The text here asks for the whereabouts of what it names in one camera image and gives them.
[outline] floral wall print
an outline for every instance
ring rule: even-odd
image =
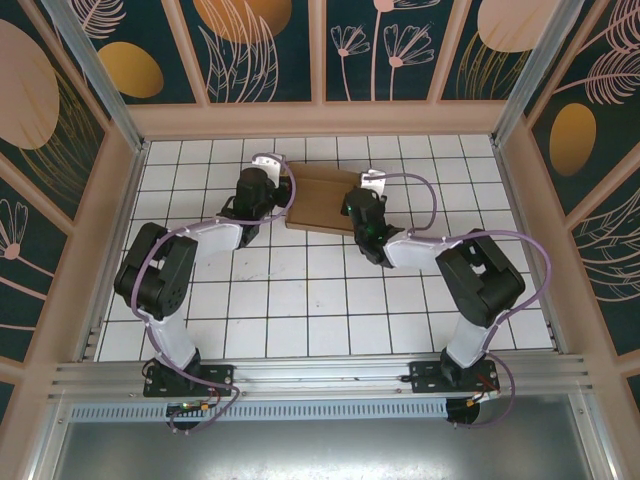
[[[425,100],[451,2],[327,2],[327,100]]]
[[[0,356],[24,361],[66,241],[0,180]]]
[[[15,0],[0,10],[0,153],[74,218],[104,131]]]
[[[125,103],[195,103],[161,1],[69,4]]]
[[[640,348],[640,170],[573,230],[618,355]]]
[[[506,100],[558,1],[472,0],[442,99]]]
[[[640,141],[640,0],[609,3],[532,131],[565,213]]]
[[[311,100],[306,0],[181,2],[212,103]]]

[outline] enclosure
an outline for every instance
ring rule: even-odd
[[[636,478],[639,31],[637,0],[4,2],[0,476]],[[280,218],[196,264],[187,332],[242,396],[199,437],[217,451],[171,435],[114,278],[144,224],[216,215],[258,153],[417,174],[437,202],[388,180],[394,226],[542,244],[549,289],[490,344],[501,425],[453,429],[400,380],[453,336],[439,270]],[[496,240],[530,297],[543,259]]]

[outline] white tile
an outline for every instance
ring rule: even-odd
[[[204,190],[183,190],[171,196],[170,218],[192,218],[202,215]]]
[[[242,150],[242,161],[251,163],[253,156],[257,153],[273,153],[275,140],[273,138],[247,138],[244,141]]]
[[[533,283],[533,278],[531,278],[530,273],[524,273],[522,275],[522,278],[524,279],[525,290],[524,290],[524,293],[520,295],[520,297],[518,298],[518,301],[516,302],[516,306],[529,300],[529,298],[531,298],[538,291],[537,287]],[[530,309],[540,308],[540,300],[536,300],[527,308],[530,308]]]
[[[369,156],[370,158],[400,158],[398,137],[369,137]]]
[[[282,217],[271,223],[271,245],[274,247],[305,245],[307,239],[305,234],[304,230],[287,228]]]
[[[501,183],[474,183],[480,210],[509,210],[509,199]]]
[[[480,213],[472,212],[447,212],[451,235],[465,235],[474,228],[482,228]]]
[[[240,176],[239,163],[215,164],[209,167],[207,188],[236,188]]]
[[[389,313],[419,313],[427,310],[420,277],[385,278],[384,283]]]
[[[178,163],[209,163],[212,140],[185,140]]]
[[[309,247],[309,278],[344,278],[342,247]]]
[[[389,320],[386,315],[358,315],[349,317],[351,355],[391,353]]]
[[[243,318],[227,322],[225,358],[263,358],[267,349],[267,320]]]
[[[404,167],[402,166],[402,160],[400,160],[399,158],[395,158],[391,160],[371,160],[371,168],[387,174],[389,173],[404,174]],[[388,178],[385,180],[386,185],[404,185],[405,183],[406,183],[405,177]]]
[[[524,310],[509,319],[517,348],[552,348],[542,310]]]
[[[416,228],[426,227],[431,221],[431,212],[412,213],[413,224]],[[448,237],[449,225],[447,224],[447,217],[444,212],[436,212],[436,220],[431,225],[431,228],[426,231],[418,231],[418,235],[423,237]]]
[[[444,208],[449,211],[477,210],[478,204],[473,193],[473,187],[468,184],[443,184],[440,185]]]
[[[385,313],[387,311],[387,303],[382,279],[348,279],[347,307],[349,314]]]
[[[462,146],[457,135],[429,135],[433,156],[438,157],[462,157]]]
[[[368,159],[367,137],[338,137],[338,158],[340,160]]]
[[[336,137],[307,138],[307,161],[337,160]]]
[[[384,189],[384,194],[387,196],[387,212],[409,211],[409,199],[407,198],[407,189],[404,185],[388,185]]]
[[[347,317],[309,318],[309,355],[349,355]]]
[[[367,159],[341,160],[340,162],[338,162],[338,168],[346,172],[366,173],[371,168],[371,164]]]
[[[196,282],[228,282],[231,277],[232,252],[218,252],[196,263]]]
[[[303,279],[307,276],[307,250],[305,247],[272,247],[271,280]]]
[[[433,352],[426,313],[389,315],[393,353]]]
[[[178,163],[182,142],[152,142],[147,165],[170,165]]]
[[[344,254],[347,264],[347,278],[382,276],[382,267],[367,260],[356,245],[345,246]]]
[[[227,322],[224,320],[189,320],[187,323],[187,333],[204,360],[224,357],[226,329]]]
[[[442,277],[423,277],[424,293],[429,312],[455,312],[457,307]]]
[[[500,171],[493,157],[467,158],[467,165],[474,182],[501,182]]]
[[[233,281],[267,280],[269,249],[243,248],[233,252]]]
[[[129,226],[129,233],[127,234],[127,243],[125,243],[125,250],[129,250],[133,242],[135,241],[140,229],[147,223],[157,223],[164,226],[164,218],[157,218],[154,220],[132,220]]]
[[[204,190],[207,186],[208,172],[209,165],[178,165],[173,188],[176,190]]]
[[[519,241],[497,241],[496,244],[520,273],[529,271],[527,257]]]
[[[211,163],[240,163],[242,140],[214,140]]]
[[[109,310],[109,320],[139,320],[133,312],[131,307],[127,306],[124,302],[124,298],[120,295],[114,295],[111,302],[111,309]]]
[[[133,218],[166,218],[171,192],[140,192]]]
[[[304,138],[276,138],[275,152],[284,155],[287,162],[304,161]]]
[[[430,313],[429,324],[433,337],[433,351],[441,352],[453,338],[459,313]]]
[[[229,197],[233,197],[235,194],[234,189],[207,190],[204,197],[204,217],[210,218],[220,213]]]
[[[171,190],[175,174],[175,165],[149,165],[144,168],[140,190]]]
[[[432,185],[436,192],[438,200],[437,211],[444,210],[442,202],[441,185]],[[412,212],[432,212],[433,211],[433,195],[426,185],[407,185],[409,192],[409,205]]]
[[[227,318],[228,283],[194,283],[191,287],[189,319]]]
[[[144,323],[107,322],[100,362],[138,361],[142,350]]]
[[[402,160],[404,171],[420,175],[427,182],[438,183],[438,175],[436,175],[436,166],[433,158],[411,158]],[[408,184],[422,184],[422,181],[415,178],[407,177]]]
[[[265,317],[267,282],[231,283],[229,318]]]
[[[306,357],[307,318],[270,318],[267,357]]]
[[[435,163],[440,183],[471,182],[464,158],[436,158]]]
[[[342,235],[307,232],[307,242],[309,245],[342,245],[342,239]]]
[[[299,317],[307,315],[307,283],[287,280],[269,283],[269,316]]]
[[[513,350],[515,348],[509,322],[500,325],[495,336],[491,339],[489,348],[491,350]]]
[[[485,230],[517,231],[511,210],[482,211],[480,215],[482,216]]]
[[[402,158],[427,158],[433,157],[431,145],[427,135],[400,135],[400,153]]]
[[[340,315],[347,311],[344,280],[309,280],[309,315]]]
[[[465,157],[492,157],[493,149],[488,135],[460,135]]]

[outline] dark teal wallpaper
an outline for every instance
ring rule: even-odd
[[[554,2],[472,0],[443,100],[506,100]]]
[[[16,0],[0,39],[0,153],[73,219],[104,131]]]
[[[562,45],[558,49],[558,53],[556,54],[555,59],[553,60],[553,62],[551,62],[551,65],[549,66],[549,68],[547,69],[547,72],[545,73],[544,77],[540,81],[538,88],[536,88],[536,90],[533,92],[533,95],[531,96],[529,103],[527,103],[527,106],[524,108],[525,115],[529,116],[529,113],[531,113],[531,110],[536,105],[538,98],[540,98],[540,94],[547,86],[547,80],[549,80],[549,77],[553,74],[553,72],[555,72],[556,68],[558,68],[558,64],[560,63],[560,60],[562,60],[562,57],[564,57],[564,54],[566,53],[567,48],[573,41],[573,38],[576,36],[576,33],[578,33],[578,30],[580,30],[580,26],[582,25],[582,22],[584,22],[584,19],[589,13],[589,10],[591,10],[591,7],[593,7],[594,2],[595,0],[585,0],[584,3],[582,4],[582,8],[580,9],[580,14],[578,15],[578,19],[573,24],[573,27],[569,30],[569,33],[564,39],[564,42],[562,42]]]
[[[327,100],[425,100],[452,6],[328,0]]]
[[[613,0],[533,126],[565,213],[640,141],[640,3]]]
[[[4,414],[9,407],[9,400],[13,393],[14,386],[10,383],[0,382],[0,425],[4,419]]]
[[[212,103],[311,100],[307,0],[181,0]]]
[[[24,360],[66,241],[0,179],[0,356]]]
[[[618,355],[640,348],[640,170],[573,230]]]

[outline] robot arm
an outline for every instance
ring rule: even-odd
[[[524,279],[490,237],[421,241],[387,225],[385,203],[386,197],[377,192],[355,188],[345,196],[343,213],[351,218],[356,244],[370,262],[386,268],[438,266],[461,314],[442,351],[441,372],[459,387],[475,376],[498,315],[524,292]]]

